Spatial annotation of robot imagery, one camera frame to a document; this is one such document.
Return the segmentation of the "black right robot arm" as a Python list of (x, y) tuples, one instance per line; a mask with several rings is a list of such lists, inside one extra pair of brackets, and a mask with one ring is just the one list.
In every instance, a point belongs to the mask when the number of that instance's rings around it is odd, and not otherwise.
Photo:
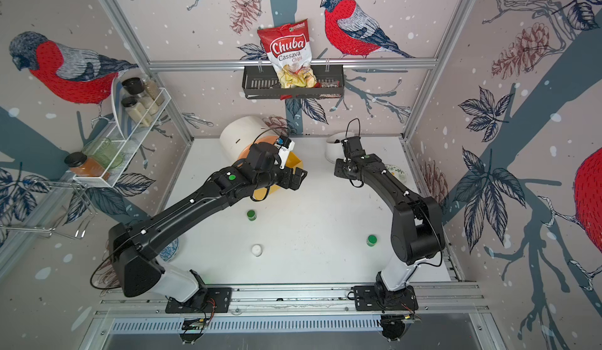
[(376, 154), (367, 154), (360, 137), (345, 138), (341, 144), (344, 158), (335, 162), (335, 176), (369, 186), (392, 213), (393, 256), (377, 274), (376, 288), (384, 293), (404, 290), (420, 265), (431, 266), (430, 259), (443, 255), (441, 207), (431, 196), (422, 197), (400, 182)]

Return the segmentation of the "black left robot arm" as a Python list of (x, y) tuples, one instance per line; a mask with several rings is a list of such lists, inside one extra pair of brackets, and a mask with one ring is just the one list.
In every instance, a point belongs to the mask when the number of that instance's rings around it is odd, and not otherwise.
[(161, 264), (160, 252), (208, 217), (252, 197), (256, 190), (274, 185), (299, 189), (307, 172), (286, 166), (293, 148), (293, 140), (284, 136), (273, 143), (254, 143), (247, 157), (214, 172), (199, 189), (163, 212), (136, 224), (113, 226), (108, 233), (108, 260), (122, 293), (135, 298), (154, 292), (192, 309), (204, 308), (208, 292), (200, 275)]

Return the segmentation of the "green paint can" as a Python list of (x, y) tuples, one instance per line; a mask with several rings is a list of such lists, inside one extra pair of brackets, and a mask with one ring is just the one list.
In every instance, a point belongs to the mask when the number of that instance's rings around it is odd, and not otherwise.
[(369, 247), (374, 247), (378, 243), (378, 238), (376, 235), (371, 234), (367, 237), (366, 243)]
[(256, 212), (254, 210), (247, 211), (246, 215), (247, 215), (247, 219), (249, 221), (255, 221), (256, 220)]

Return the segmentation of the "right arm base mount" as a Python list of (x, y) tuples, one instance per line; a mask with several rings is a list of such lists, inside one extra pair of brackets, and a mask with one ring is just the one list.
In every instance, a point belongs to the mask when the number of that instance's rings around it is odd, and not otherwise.
[(357, 285), (351, 290), (355, 309), (359, 312), (407, 311), (419, 309), (412, 286), (398, 291), (380, 290), (375, 285)]

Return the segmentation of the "white round drawer cabinet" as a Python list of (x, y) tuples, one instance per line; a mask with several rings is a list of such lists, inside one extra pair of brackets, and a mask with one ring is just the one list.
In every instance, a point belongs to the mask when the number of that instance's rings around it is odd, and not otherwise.
[(274, 144), (278, 135), (257, 116), (247, 116), (230, 123), (222, 131), (219, 142), (229, 162), (245, 158), (253, 143)]

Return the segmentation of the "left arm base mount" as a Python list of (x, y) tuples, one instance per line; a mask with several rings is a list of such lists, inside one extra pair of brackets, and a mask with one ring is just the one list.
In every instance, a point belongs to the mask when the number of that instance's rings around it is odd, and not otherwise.
[(231, 287), (203, 287), (185, 302), (169, 298), (166, 305), (167, 314), (188, 313), (227, 313), (232, 297)]

